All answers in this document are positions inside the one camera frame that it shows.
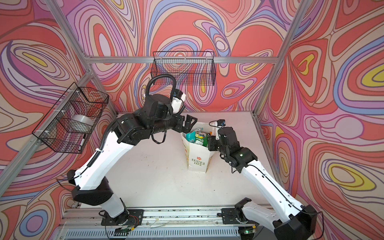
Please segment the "white paper bag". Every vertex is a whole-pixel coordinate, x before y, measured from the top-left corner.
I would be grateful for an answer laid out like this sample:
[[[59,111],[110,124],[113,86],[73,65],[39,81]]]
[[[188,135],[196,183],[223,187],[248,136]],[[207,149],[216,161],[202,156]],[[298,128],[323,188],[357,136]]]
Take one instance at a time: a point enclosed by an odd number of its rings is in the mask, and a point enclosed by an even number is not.
[[[201,131],[210,134],[210,137],[215,137],[214,130],[208,123],[197,122],[191,132],[193,131]],[[210,152],[208,147],[188,142],[185,136],[186,134],[182,133],[182,142],[186,152],[188,170],[191,172],[206,173],[210,160],[215,152]]]

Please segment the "teal snack bag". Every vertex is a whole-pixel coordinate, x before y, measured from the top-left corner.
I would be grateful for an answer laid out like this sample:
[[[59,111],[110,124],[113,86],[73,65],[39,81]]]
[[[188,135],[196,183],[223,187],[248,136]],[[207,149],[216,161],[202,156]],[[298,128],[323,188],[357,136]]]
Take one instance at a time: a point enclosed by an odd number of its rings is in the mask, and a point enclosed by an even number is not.
[[[196,132],[193,131],[191,133],[186,134],[185,138],[188,142],[194,143],[196,141]]]

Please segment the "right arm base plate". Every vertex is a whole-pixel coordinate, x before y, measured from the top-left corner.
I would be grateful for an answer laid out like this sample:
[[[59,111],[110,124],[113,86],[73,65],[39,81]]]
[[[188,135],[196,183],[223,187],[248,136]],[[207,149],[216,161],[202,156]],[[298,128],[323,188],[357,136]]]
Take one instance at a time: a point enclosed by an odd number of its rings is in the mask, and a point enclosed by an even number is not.
[[[248,220],[240,210],[235,208],[222,208],[221,212],[217,213],[217,216],[222,218],[224,225],[259,225],[255,221]]]

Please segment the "green snack bag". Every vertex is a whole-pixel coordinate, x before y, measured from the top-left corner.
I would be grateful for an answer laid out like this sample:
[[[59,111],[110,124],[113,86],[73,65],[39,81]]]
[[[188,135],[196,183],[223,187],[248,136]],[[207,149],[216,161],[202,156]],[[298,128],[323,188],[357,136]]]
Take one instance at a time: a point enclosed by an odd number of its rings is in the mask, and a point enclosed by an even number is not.
[[[201,131],[195,131],[195,144],[203,147],[207,147],[209,136],[210,134],[207,134]]]

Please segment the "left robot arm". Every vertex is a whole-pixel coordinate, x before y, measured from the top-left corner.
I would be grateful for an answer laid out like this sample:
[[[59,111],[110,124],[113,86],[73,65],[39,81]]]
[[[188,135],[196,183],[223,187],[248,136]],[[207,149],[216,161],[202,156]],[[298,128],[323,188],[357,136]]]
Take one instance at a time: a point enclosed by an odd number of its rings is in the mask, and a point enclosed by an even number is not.
[[[170,96],[150,94],[150,88],[160,79],[172,84]],[[185,94],[176,88],[177,80],[170,74],[150,79],[145,92],[144,106],[132,114],[124,114],[112,121],[105,130],[100,146],[79,169],[67,173],[68,182],[74,186],[72,197],[76,202],[101,206],[113,224],[125,225],[130,213],[123,201],[114,194],[106,178],[117,161],[140,141],[153,139],[157,133],[168,130],[189,133],[197,118],[182,116]]]

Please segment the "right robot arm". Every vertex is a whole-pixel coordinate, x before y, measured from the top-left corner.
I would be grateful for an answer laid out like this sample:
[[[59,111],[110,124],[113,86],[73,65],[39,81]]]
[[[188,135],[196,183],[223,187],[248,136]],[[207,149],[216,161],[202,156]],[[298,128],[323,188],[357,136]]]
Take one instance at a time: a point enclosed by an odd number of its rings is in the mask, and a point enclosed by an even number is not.
[[[265,170],[258,157],[240,145],[232,127],[216,127],[208,148],[219,152],[233,173],[240,173],[256,185],[272,206],[270,210],[244,198],[235,204],[230,215],[221,214],[223,219],[234,219],[240,224],[254,222],[272,231],[278,240],[307,240],[315,233],[319,213],[291,196]]]

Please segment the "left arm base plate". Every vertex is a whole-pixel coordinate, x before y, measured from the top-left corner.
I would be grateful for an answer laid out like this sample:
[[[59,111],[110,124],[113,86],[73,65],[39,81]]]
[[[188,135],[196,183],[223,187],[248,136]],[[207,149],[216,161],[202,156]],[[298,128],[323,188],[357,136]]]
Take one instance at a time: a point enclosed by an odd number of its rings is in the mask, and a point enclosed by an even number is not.
[[[105,210],[102,210],[99,212],[99,216],[103,218],[101,223],[102,226],[137,227],[142,224],[144,210],[127,209],[125,212],[115,218],[110,217],[110,215]]]

